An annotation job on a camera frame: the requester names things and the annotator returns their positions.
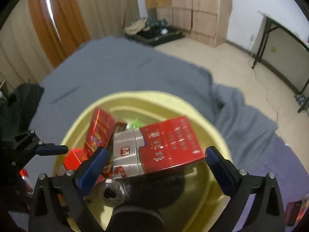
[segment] red box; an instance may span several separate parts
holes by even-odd
[[[30,180],[29,180],[29,175],[28,175],[28,172],[27,170],[25,170],[24,168],[21,169],[19,171],[19,174],[21,176],[21,178],[25,181],[25,184],[26,184],[26,189],[28,191],[29,194],[33,193],[33,189],[32,187],[30,186]]]
[[[205,158],[186,116],[140,128],[145,146],[138,150],[145,173]]]
[[[289,202],[285,209],[285,226],[296,226],[309,208],[309,194],[298,201]]]
[[[113,177],[124,178],[204,160],[186,116],[114,135]]]
[[[108,146],[114,132],[124,131],[127,123],[116,121],[110,114],[97,107],[94,110],[86,136],[84,149],[90,157],[98,147]]]
[[[72,149],[69,151],[69,154],[64,158],[63,165],[65,167],[65,170],[73,169],[76,170],[79,165],[84,161],[87,160],[87,154],[83,149]],[[108,177],[112,174],[112,165],[108,164],[104,167],[104,170],[102,172],[102,175],[100,175],[96,181],[96,183],[99,183],[105,179],[105,177]]]

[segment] orange curtain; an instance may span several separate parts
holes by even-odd
[[[90,40],[76,0],[50,0],[57,32],[53,26],[46,0],[28,0],[30,16],[53,67],[70,56],[80,44]]]

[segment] wall outlet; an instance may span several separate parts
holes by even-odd
[[[275,46],[272,46],[270,47],[270,51],[275,54],[277,52],[277,49]]]

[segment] table top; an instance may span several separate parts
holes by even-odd
[[[271,15],[267,14],[267,13],[264,13],[264,12],[261,12],[261,11],[257,11],[259,14],[261,14],[262,16],[264,17],[267,17],[269,19],[271,19],[272,21],[274,21],[280,28],[284,28],[286,30],[289,31],[290,35],[293,35],[292,37],[297,41],[299,42],[308,52],[309,52],[309,43],[308,42],[305,42],[303,39],[301,39],[299,37],[299,35],[292,31],[291,29],[289,29],[288,27],[282,25],[282,23],[278,22],[275,18],[273,18]]]

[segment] tiled floor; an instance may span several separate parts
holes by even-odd
[[[226,43],[211,48],[184,38],[156,49],[210,70],[217,83],[240,89],[248,105],[278,124],[277,134],[309,172],[309,116],[304,111],[297,113],[293,92],[270,70],[262,64],[252,70],[253,58]]]

